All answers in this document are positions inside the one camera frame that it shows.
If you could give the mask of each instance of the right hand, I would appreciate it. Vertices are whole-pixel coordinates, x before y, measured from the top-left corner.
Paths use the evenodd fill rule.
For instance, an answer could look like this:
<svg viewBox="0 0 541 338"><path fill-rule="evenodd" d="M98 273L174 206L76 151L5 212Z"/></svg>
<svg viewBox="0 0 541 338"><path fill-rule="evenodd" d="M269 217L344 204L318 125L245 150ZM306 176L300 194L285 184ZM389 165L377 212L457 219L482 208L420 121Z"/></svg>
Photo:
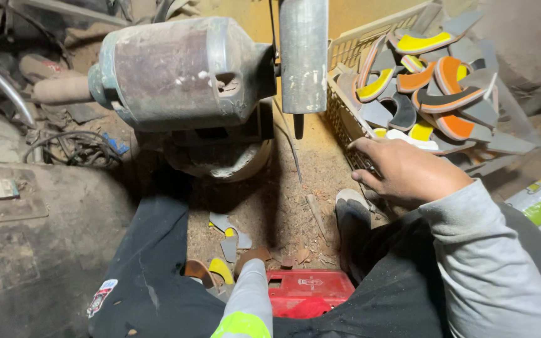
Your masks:
<svg viewBox="0 0 541 338"><path fill-rule="evenodd" d="M419 207L473 183L469 175L452 163L403 140L361 137L348 149L367 155L376 171L355 170L354 181L406 206Z"/></svg>

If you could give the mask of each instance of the beige plastic basket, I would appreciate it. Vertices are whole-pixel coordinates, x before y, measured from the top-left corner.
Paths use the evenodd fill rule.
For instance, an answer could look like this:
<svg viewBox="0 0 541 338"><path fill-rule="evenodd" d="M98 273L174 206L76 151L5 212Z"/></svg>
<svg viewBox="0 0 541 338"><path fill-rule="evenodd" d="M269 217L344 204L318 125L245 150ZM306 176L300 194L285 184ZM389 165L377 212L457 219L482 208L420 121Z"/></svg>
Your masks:
<svg viewBox="0 0 541 338"><path fill-rule="evenodd" d="M425 35L439 33L440 23L444 17L447 17L447 13L443 9L442 4L439 1L428 1L342 33L330 43L327 55L327 60L329 60L327 118L331 122L334 132L344 148L358 137L362 137L366 133L371 133L372 128L358 114L358 111L352 106L349 100L342 99L347 96L337 87L337 84L331 77L331 71L338 63L343 63L348 67L356 69L361 51L381 35L387 34L389 31L393 32L397 28L408 28ZM537 134L521 107L512 95L510 95L510 92L500 79L498 79L497 85L499 88L500 103L506 114L510 116L510 126L512 127L512 130L503 131L511 132L517 137L541 146L541 137ZM371 163L366 156L361 156L356 151L347 151L345 155L353 169L368 169L371 167ZM516 155L500 156L492 161L488 161L490 163L485 163L485 165L476 170L467 172L469 175L484 176L513 162L515 158L517 158Z"/></svg>

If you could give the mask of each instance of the person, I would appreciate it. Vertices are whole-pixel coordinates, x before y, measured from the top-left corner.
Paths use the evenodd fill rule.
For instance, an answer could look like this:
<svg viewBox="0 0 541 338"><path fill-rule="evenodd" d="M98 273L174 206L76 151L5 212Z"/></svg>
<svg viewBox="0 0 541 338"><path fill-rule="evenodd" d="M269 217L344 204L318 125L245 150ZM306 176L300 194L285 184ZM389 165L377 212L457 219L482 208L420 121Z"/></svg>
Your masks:
<svg viewBox="0 0 541 338"><path fill-rule="evenodd" d="M402 140L352 144L352 178L416 208L370 228L362 196L338 194L340 261L357 285L311 319L273 318L264 263L243 265L224 304L180 275L189 180L144 197L88 314L93 337L541 337L541 233L481 180Z"/></svg>

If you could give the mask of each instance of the blue object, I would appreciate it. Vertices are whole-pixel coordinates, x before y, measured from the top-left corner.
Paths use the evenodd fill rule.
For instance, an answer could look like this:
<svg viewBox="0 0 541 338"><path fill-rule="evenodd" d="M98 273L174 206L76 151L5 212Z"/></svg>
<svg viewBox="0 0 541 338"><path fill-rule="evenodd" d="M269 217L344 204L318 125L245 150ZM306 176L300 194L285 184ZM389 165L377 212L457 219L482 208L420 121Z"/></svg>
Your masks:
<svg viewBox="0 0 541 338"><path fill-rule="evenodd" d="M111 138L108 133L103 133L102 136L108 140L108 142L110 142L110 144L112 145L112 147L114 147L114 149L116 149L116 151L118 152L119 155L122 155L124 154L125 152L129 151L129 147L125 146L124 143L122 142L116 142L116 139L115 138Z"/></svg>

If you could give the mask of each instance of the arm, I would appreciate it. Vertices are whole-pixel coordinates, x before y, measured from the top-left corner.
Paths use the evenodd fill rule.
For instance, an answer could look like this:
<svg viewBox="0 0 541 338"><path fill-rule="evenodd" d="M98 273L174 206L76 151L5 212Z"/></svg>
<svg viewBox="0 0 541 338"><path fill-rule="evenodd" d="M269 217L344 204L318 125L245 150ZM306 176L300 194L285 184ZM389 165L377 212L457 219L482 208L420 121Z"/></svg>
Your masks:
<svg viewBox="0 0 541 338"><path fill-rule="evenodd" d="M540 337L541 276L481 181L422 205L455 337Z"/></svg>
<svg viewBox="0 0 541 338"><path fill-rule="evenodd" d="M265 264L248 260L241 269L237 284L225 306L221 323L212 338L225 334L272 337L272 306L268 294Z"/></svg>
<svg viewBox="0 0 541 338"><path fill-rule="evenodd" d="M540 337L541 276L483 187L401 140L358 139L375 172L352 178L429 222L455 337Z"/></svg>

